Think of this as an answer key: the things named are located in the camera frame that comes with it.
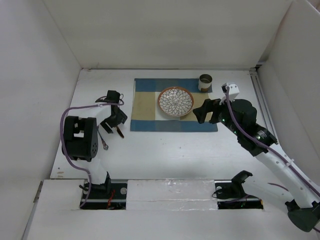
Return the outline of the iridescent rainbow fork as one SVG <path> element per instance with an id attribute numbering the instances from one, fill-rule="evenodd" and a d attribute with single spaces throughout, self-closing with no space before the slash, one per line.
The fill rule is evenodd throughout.
<path id="1" fill-rule="evenodd" d="M 101 139 L 101 143 L 102 143 L 103 149 L 105 151 L 107 151 L 109 149 L 109 146 L 107 145 L 106 141 L 104 140 L 103 136 L 101 135 L 99 126 L 97 127 L 97 132 L 98 132 L 98 135 L 99 135 L 99 137 Z"/>

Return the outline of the white and brown cup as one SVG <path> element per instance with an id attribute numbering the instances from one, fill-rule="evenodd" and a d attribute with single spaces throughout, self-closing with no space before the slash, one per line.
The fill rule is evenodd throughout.
<path id="1" fill-rule="evenodd" d="M 201 92 L 208 92 L 212 86 L 213 78 L 209 74 L 202 74 L 198 79 L 198 90 Z"/>

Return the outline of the floral plate with orange rim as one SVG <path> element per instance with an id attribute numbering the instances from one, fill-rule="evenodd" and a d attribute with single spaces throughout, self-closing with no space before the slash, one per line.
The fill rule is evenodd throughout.
<path id="1" fill-rule="evenodd" d="M 164 89 L 157 98 L 160 110 L 171 117 L 183 117 L 194 107 L 194 98 L 185 88 L 174 86 Z"/>

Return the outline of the blue and tan placemat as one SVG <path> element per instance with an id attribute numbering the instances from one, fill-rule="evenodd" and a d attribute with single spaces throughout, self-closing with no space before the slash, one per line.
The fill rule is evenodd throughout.
<path id="1" fill-rule="evenodd" d="M 192 94 L 194 107 L 200 107 L 213 91 L 211 87 L 208 92 L 199 91 L 198 82 L 197 78 L 136 78 L 130 130 L 173 133 L 217 132 L 218 126 L 209 123 L 210 113 L 207 114 L 205 123 L 199 124 L 192 112 L 185 116 L 171 117 L 158 105 L 158 97 L 164 89 L 182 87 Z"/>

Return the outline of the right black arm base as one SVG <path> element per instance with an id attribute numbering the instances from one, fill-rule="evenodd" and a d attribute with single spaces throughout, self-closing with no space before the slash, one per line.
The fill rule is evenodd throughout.
<path id="1" fill-rule="evenodd" d="M 214 182 L 215 190 L 211 197 L 217 200 L 219 210 L 263 210 L 263 202 L 259 198 L 246 194 L 242 188 L 230 180 Z"/>

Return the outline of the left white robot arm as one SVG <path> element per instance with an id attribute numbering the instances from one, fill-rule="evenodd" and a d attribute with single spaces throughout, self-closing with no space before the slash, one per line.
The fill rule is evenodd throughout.
<path id="1" fill-rule="evenodd" d="M 99 128 L 108 134 L 115 129 L 123 137 L 119 125 L 128 117 L 120 109 L 124 104 L 122 97 L 121 93 L 108 90 L 93 105 L 70 107 L 61 116 L 61 151 L 73 168 L 87 173 L 88 183 L 82 187 L 87 195 L 104 199 L 112 192 L 110 175 L 98 158 L 99 143 L 103 150 L 109 148 Z"/>

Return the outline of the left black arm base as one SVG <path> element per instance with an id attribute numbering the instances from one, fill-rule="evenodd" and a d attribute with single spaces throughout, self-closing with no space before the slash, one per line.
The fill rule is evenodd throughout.
<path id="1" fill-rule="evenodd" d="M 107 186 L 92 184 L 87 200 L 89 184 L 85 183 L 79 187 L 82 189 L 79 204 L 82 210 L 126 210 L 128 192 L 126 181 L 111 181 L 107 183 Z"/>

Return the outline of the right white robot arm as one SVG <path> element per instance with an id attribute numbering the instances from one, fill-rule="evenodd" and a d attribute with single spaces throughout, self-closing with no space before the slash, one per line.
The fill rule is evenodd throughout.
<path id="1" fill-rule="evenodd" d="M 310 232 L 320 222 L 320 188 L 286 156 L 277 139 L 257 124 L 257 110 L 245 99 L 206 99 L 193 110 L 200 124 L 208 113 L 209 123 L 222 123 L 237 137 L 237 142 L 263 163 L 283 184 L 258 183 L 252 173 L 242 170 L 213 195 L 225 204 L 238 202 L 248 195 L 261 198 L 284 211 L 300 230 Z"/>

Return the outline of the white front board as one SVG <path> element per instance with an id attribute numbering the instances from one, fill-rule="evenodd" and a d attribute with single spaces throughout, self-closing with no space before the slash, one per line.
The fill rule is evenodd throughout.
<path id="1" fill-rule="evenodd" d="M 297 229 L 280 211 L 216 210 L 81 210 L 76 180 L 43 183 L 29 228 L 29 240 L 315 240 L 314 231 Z"/>

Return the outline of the aluminium side rail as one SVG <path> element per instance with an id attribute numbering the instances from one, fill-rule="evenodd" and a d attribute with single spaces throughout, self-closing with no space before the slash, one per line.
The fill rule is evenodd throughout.
<path id="1" fill-rule="evenodd" d="M 277 136 L 257 70 L 252 67 L 249 70 L 249 75 L 259 103 L 264 124 L 274 136 Z M 309 187 L 308 184 L 304 182 L 304 173 L 295 165 L 294 161 L 288 157 L 279 143 L 277 143 L 276 146 L 272 146 L 271 150 L 267 153 L 261 153 L 256 158 L 272 171 L 272 173 L 288 189 L 289 193 L 300 207 L 306 207 L 309 204 Z"/>

